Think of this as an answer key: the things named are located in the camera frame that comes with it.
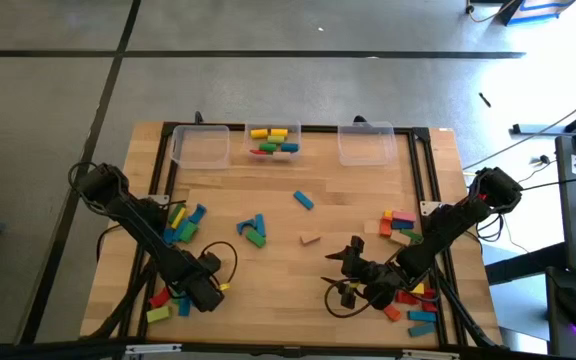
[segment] green block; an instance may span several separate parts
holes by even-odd
[[[177,207],[175,208],[175,210],[172,211],[172,213],[170,213],[170,216],[168,217],[168,223],[172,224],[173,222],[175,222],[175,219],[177,218],[177,215],[179,214],[179,212],[181,211],[181,209],[185,208],[186,205],[185,204],[179,204],[177,205]]]
[[[159,309],[150,310],[146,313],[146,319],[148,319],[148,324],[154,323],[155,321],[167,319],[170,317],[170,307],[162,306]]]
[[[246,233],[246,238],[250,240],[253,244],[257,245],[258,248],[264,247],[266,245],[266,238],[259,235],[254,229],[249,229]]]
[[[412,230],[402,229],[400,232],[410,238],[410,242],[413,245],[421,244],[424,241],[424,237],[413,232]]]
[[[273,151],[277,151],[277,144],[261,144],[259,145],[259,150],[263,150],[263,151],[269,151],[269,152],[273,152]]]
[[[189,244],[190,240],[192,240],[192,236],[195,234],[195,231],[197,231],[197,229],[198,229],[197,224],[189,221],[184,227],[184,230],[181,232],[179,240],[185,242],[186,244]]]

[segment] desk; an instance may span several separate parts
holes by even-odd
[[[139,124],[134,130],[124,173],[135,195],[148,192],[161,131],[161,123]],[[454,134],[434,129],[430,134],[442,200],[458,201],[466,190]],[[172,199],[187,199],[191,210],[198,202],[208,209],[193,242],[183,246],[197,254],[212,241],[229,241],[237,248],[239,266],[232,288],[214,312],[200,314],[195,310],[188,318],[175,315],[149,326],[147,338],[228,344],[437,347],[435,335],[409,337],[407,329],[414,326],[411,321],[391,323],[373,309],[350,319],[337,319],[323,306],[327,284],[319,277],[341,277],[340,264],[324,259],[324,255],[343,249],[351,235],[360,235],[366,242],[364,257],[384,261],[397,245],[376,234],[383,211],[417,212],[408,143],[405,137],[396,138],[398,161],[387,167],[342,167],[334,133],[302,133],[299,160],[280,165],[251,163],[241,151],[243,133],[231,131],[229,169],[178,170]],[[425,166],[423,156],[419,161]],[[164,162],[160,193],[169,163]],[[430,191],[427,178],[423,186]],[[311,212],[292,198],[295,190],[314,201]],[[256,213],[263,213],[266,219],[268,237],[263,249],[235,231],[236,223]],[[316,231],[323,237],[318,244],[302,247],[300,231]],[[124,231],[106,237],[82,335],[94,331],[123,296],[135,248],[135,241]],[[215,247],[214,252],[223,261],[217,277],[224,279],[231,270],[231,255],[227,248]],[[455,241],[452,252],[463,303],[487,335],[501,343],[479,245],[463,236]],[[158,282],[156,291],[161,286]],[[445,299],[443,304],[448,341],[456,343]],[[331,297],[331,305],[344,311],[338,297]],[[404,305],[398,308],[408,310]],[[138,319],[139,311],[133,311],[129,334],[136,333]]]
[[[555,289],[557,285],[576,289],[576,273],[556,268],[548,268],[546,269],[546,272],[550,275],[546,276],[548,322],[550,324],[548,353],[552,355],[576,358],[576,330],[570,323],[568,316],[562,313],[555,297]]]

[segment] yellow block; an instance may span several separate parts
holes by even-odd
[[[270,129],[272,136],[288,136],[288,129]]]
[[[263,139],[268,136],[268,129],[250,130],[250,137],[253,139]]]
[[[420,283],[419,285],[417,285],[417,286],[411,291],[411,293],[423,295],[423,294],[424,294],[424,284],[423,284],[423,283]]]
[[[179,214],[177,214],[175,221],[172,222],[172,225],[170,225],[170,227],[177,230],[177,227],[179,227],[179,224],[181,224],[181,220],[183,220],[185,214],[186,214],[186,208],[179,210]]]

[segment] blue block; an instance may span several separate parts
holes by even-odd
[[[259,233],[259,235],[266,237],[266,224],[264,224],[264,216],[261,214],[255,215],[255,230]]]
[[[427,311],[408,311],[408,320],[437,322],[437,316]]]
[[[164,242],[168,245],[172,245],[175,243],[174,240],[174,235],[175,234],[175,229],[172,228],[167,228],[166,230],[164,230]]]
[[[422,336],[433,332],[435,332],[435,324],[433,323],[427,323],[408,329],[408,334],[410,334],[411,337]]]
[[[305,206],[308,210],[315,206],[315,204],[313,204],[312,201],[306,197],[306,195],[302,194],[301,191],[295,191],[292,196],[294,196],[295,199],[297,199],[297,201],[299,201],[301,205]]]
[[[403,221],[403,220],[393,220],[390,224],[392,229],[412,229],[415,227],[415,223],[411,223],[410,221]]]
[[[179,300],[179,316],[190,316],[190,298],[188,296]]]
[[[255,228],[255,220],[248,219],[246,221],[242,221],[239,224],[237,224],[237,232],[239,233],[239,235],[243,235],[244,227],[246,227],[246,226],[252,226],[254,229]]]
[[[206,208],[201,204],[197,204],[197,209],[195,209],[195,212],[190,215],[188,220],[193,224],[199,225],[199,222],[204,215],[206,215]]]

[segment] cable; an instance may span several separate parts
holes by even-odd
[[[228,280],[226,281],[226,283],[230,283],[232,281],[232,278],[235,276],[235,271],[237,271],[237,261],[238,261],[238,256],[237,256],[237,250],[235,250],[235,247],[232,246],[231,243],[226,242],[226,241],[215,241],[214,243],[210,243],[208,245],[206,245],[206,247],[201,250],[201,253],[199,254],[199,256],[202,256],[206,250],[208,250],[209,248],[215,246],[215,245],[226,245],[228,247],[230,247],[230,249],[232,249],[232,253],[235,255],[235,265],[233,265],[232,267],[232,272],[230,273],[230,276],[228,277]]]
[[[557,162],[557,160],[553,160],[553,161],[549,162],[549,163],[546,164],[545,166],[540,167],[539,169],[533,171],[532,174],[530,174],[530,176],[528,176],[527,178],[517,181],[517,183],[522,183],[522,182],[530,179],[533,175],[535,175],[536,173],[540,172],[541,170],[547,168],[548,166],[550,166],[550,164],[555,163],[555,162]]]
[[[379,299],[379,297],[383,294],[383,293],[377,294],[377,296],[375,296],[371,301],[367,302],[366,305],[362,306],[359,310],[353,311],[351,313],[337,314],[336,312],[332,311],[332,309],[330,308],[330,305],[328,304],[328,294],[330,294],[330,291],[333,288],[336,288],[337,285],[339,285],[339,284],[342,284],[345,282],[350,282],[350,281],[357,281],[357,280],[359,280],[359,279],[358,278],[345,278],[345,279],[341,279],[339,281],[335,281],[334,283],[330,284],[330,286],[328,286],[328,289],[326,289],[326,293],[324,294],[324,305],[326,306],[326,310],[328,310],[330,315],[332,315],[336,318],[339,318],[339,319],[347,319],[349,317],[359,315],[364,310],[368,309],[372,304],[374,304],[377,301],[377,299]]]
[[[475,18],[472,16],[472,13],[475,11],[475,8],[472,7],[472,5],[470,5],[470,0],[468,0],[468,1],[466,2],[466,4],[467,4],[466,12],[468,12],[468,15],[470,15],[470,19],[471,19],[472,21],[474,21],[474,22],[476,22],[476,23],[480,23],[480,22],[488,21],[488,20],[494,18],[495,16],[501,14],[504,10],[506,10],[506,9],[507,9],[510,5],[512,5],[515,1],[517,1],[517,0],[510,0],[509,3],[507,3],[507,4],[504,5],[504,6],[502,6],[501,9],[499,9],[499,11],[497,11],[494,15],[490,15],[490,16],[488,16],[488,17],[485,18],[485,19],[478,20],[478,19],[475,19]]]
[[[523,143],[523,142],[526,142],[526,141],[534,138],[534,137],[537,136],[537,135],[543,134],[544,132],[546,132],[546,131],[550,130],[551,128],[555,127],[556,125],[558,125],[560,122],[566,120],[568,117],[570,117],[570,115],[572,115],[572,114],[574,114],[574,113],[576,113],[576,109],[573,110],[573,111],[571,111],[570,113],[568,113],[568,115],[566,115],[566,116],[562,117],[561,119],[557,120],[557,121],[556,121],[555,123],[553,123],[552,125],[548,125],[547,127],[539,130],[538,132],[536,132],[536,133],[534,133],[534,134],[528,135],[526,138],[521,139],[520,141],[518,141],[518,142],[516,142],[516,143],[514,143],[514,144],[512,144],[512,145],[510,145],[510,146],[508,146],[508,147],[506,147],[506,148],[504,148],[504,149],[501,149],[501,150],[497,151],[496,153],[494,153],[494,154],[492,154],[492,155],[490,155],[490,156],[487,156],[487,157],[485,157],[485,158],[483,158],[483,159],[481,159],[481,160],[479,160],[479,161],[477,161],[477,162],[475,162],[475,163],[472,163],[472,164],[466,166],[465,168],[462,168],[462,170],[466,170],[466,169],[469,169],[469,168],[471,168],[471,167],[473,167],[473,166],[479,165],[479,164],[481,164],[482,162],[484,162],[484,161],[486,161],[486,160],[492,159],[493,157],[495,157],[495,156],[497,156],[497,155],[499,155],[499,154],[501,154],[501,153],[503,153],[503,152],[506,152],[506,151],[514,148],[515,146],[517,146],[517,145],[519,145],[519,144],[521,144],[521,143]]]
[[[109,232],[116,230],[120,227],[121,225],[117,224],[115,226],[107,228],[106,230],[102,231],[101,234],[99,234],[99,238],[97,238],[97,262],[99,262],[99,258],[101,257],[101,241],[104,239],[104,236],[106,236],[106,234],[108,234]]]
[[[539,189],[540,187],[550,186],[550,185],[567,184],[567,183],[571,183],[571,182],[576,182],[576,179],[568,179],[568,180],[563,180],[563,181],[556,181],[556,182],[552,182],[552,183],[545,183],[545,184],[541,184],[541,185],[535,185],[535,186],[531,186],[531,187],[528,187],[528,188],[524,188],[522,191]]]

